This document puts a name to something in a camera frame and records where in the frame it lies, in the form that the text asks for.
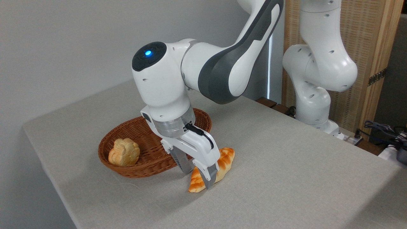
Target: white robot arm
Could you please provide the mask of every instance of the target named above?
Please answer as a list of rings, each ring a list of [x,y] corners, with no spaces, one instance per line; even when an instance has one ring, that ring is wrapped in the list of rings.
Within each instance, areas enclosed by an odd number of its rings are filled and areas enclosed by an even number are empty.
[[[300,33],[307,45],[293,45],[283,57],[296,94],[296,119],[342,138],[328,119],[327,90],[342,92],[357,77],[340,34],[341,0],[301,0]]]
[[[185,174],[192,170],[186,153],[194,158],[207,188],[215,182],[220,153],[213,137],[194,126],[187,87],[218,104],[237,99],[283,8],[283,0],[238,2],[250,17],[233,45],[221,48],[194,39],[153,42],[132,61],[134,80],[147,105],[141,114]]]

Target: oval basket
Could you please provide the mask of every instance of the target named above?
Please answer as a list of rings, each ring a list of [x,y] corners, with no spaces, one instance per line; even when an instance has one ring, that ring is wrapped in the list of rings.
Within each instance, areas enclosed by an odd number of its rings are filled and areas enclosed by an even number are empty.
[[[193,110],[196,117],[195,125],[209,132],[212,127],[209,115],[200,109]],[[119,138],[130,138],[139,145],[140,156],[135,165],[121,167],[108,161],[114,141]],[[147,121],[140,116],[118,125],[102,139],[98,150],[99,159],[106,167],[125,177],[152,176],[177,166],[171,155],[165,152],[160,141],[161,138],[153,133]]]

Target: table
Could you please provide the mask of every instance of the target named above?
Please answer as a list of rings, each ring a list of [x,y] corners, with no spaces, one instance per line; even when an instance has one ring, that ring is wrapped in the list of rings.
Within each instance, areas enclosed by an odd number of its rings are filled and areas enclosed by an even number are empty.
[[[404,169],[247,98],[188,93],[236,151],[198,194],[177,167],[125,178],[100,162],[100,140],[144,107],[133,81],[23,126],[78,228],[407,228]]]

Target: metal hinge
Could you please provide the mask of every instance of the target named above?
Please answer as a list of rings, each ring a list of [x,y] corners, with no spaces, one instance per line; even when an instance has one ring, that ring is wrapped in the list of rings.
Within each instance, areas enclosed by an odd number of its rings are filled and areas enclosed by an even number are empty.
[[[381,70],[379,73],[376,73],[375,75],[371,76],[369,78],[369,85],[368,86],[374,84],[375,82],[377,82],[378,80],[383,78],[386,75],[386,71],[387,71],[387,68],[385,68],[385,69]]]

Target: bread roll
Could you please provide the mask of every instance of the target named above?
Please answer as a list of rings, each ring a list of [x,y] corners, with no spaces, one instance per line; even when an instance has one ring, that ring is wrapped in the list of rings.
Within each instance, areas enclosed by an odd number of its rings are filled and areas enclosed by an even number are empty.
[[[225,174],[232,167],[232,162],[234,159],[234,150],[232,148],[222,148],[219,150],[219,152],[221,153],[221,157],[218,160],[219,171],[216,173],[215,183],[225,177]],[[195,167],[192,171],[191,185],[189,186],[188,192],[200,192],[205,188],[205,183],[202,180],[198,167]]]
[[[109,162],[114,165],[126,167],[135,165],[139,156],[140,148],[133,140],[129,138],[116,139],[113,148],[109,152]]]

